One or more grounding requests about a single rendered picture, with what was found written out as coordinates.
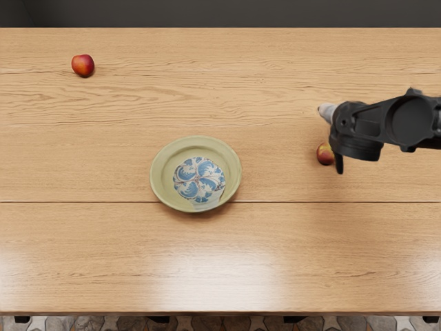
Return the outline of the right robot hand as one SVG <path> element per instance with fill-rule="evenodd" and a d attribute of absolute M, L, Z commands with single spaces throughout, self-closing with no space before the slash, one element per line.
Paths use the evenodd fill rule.
<path fill-rule="evenodd" d="M 330 125 L 331 129 L 334 128 L 333 117 L 334 117 L 334 112 L 337 110 L 338 106 L 339 104 L 334 104 L 334 103 L 322 103 L 318 106 L 319 115 Z M 336 171 L 338 174 L 343 174 L 344 172 L 343 156 L 337 153 L 334 147 L 332 147 L 331 149 L 335 156 Z"/>

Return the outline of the green plate with blue pattern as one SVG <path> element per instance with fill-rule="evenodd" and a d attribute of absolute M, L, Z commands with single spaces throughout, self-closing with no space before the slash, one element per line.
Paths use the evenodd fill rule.
<path fill-rule="evenodd" d="M 224 141 L 187 136 L 159 150 L 150 167 L 150 186 L 160 202 L 181 212 L 206 212 L 237 192 L 242 164 Z"/>

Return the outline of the red yellow peach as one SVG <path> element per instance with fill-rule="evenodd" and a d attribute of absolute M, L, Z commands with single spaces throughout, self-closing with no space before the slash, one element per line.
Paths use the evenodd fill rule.
<path fill-rule="evenodd" d="M 323 166 L 330 166 L 335 163 L 335 154 L 328 142 L 321 143 L 317 147 L 316 158 Z"/>
<path fill-rule="evenodd" d="M 94 60 L 88 54 L 74 55 L 71 67 L 75 74 L 80 77 L 90 77 L 94 74 Z"/>

